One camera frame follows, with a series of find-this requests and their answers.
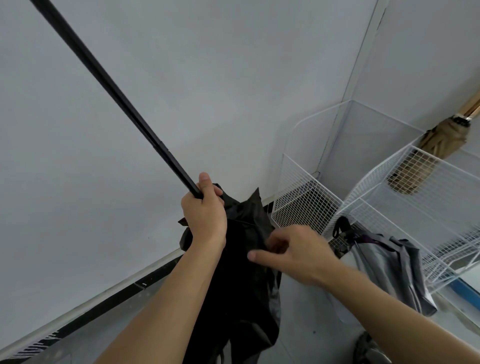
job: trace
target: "right hand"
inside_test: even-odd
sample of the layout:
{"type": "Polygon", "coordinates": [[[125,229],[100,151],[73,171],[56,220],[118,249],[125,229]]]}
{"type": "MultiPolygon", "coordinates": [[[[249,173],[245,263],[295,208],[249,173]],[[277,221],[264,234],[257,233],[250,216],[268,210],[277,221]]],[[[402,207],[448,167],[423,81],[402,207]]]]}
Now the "right hand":
{"type": "Polygon", "coordinates": [[[325,287],[347,268],[335,256],[323,236],[309,226],[290,225],[276,229],[266,241],[269,252],[251,250],[248,259],[280,270],[300,283],[325,287]]]}

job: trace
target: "floor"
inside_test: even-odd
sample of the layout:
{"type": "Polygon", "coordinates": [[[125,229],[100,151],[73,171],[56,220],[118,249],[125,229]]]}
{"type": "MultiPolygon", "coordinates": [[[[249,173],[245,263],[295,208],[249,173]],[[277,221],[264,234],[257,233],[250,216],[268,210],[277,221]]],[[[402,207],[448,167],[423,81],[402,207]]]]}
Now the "floor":
{"type": "MultiPolygon", "coordinates": [[[[144,307],[163,281],[130,298],[64,338],[26,364],[90,364],[144,307]]],[[[264,351],[260,364],[347,364],[362,328],[339,320],[326,293],[283,276],[280,287],[282,321],[274,347],[264,351]]],[[[480,349],[480,337],[450,312],[439,312],[438,324],[480,349]]]]}

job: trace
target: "wire mesh basket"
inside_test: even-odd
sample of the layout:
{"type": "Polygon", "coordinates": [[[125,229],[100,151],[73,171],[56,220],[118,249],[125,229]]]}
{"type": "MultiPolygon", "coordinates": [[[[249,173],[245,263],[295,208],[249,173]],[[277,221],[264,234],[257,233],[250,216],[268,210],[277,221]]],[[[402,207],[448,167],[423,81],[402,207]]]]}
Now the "wire mesh basket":
{"type": "Polygon", "coordinates": [[[408,239],[420,249],[425,283],[435,291],[480,260],[479,192],[478,177],[413,143],[368,172],[344,201],[285,154],[272,219],[279,226],[310,225],[333,248],[346,244],[331,239],[340,216],[408,239]]]}

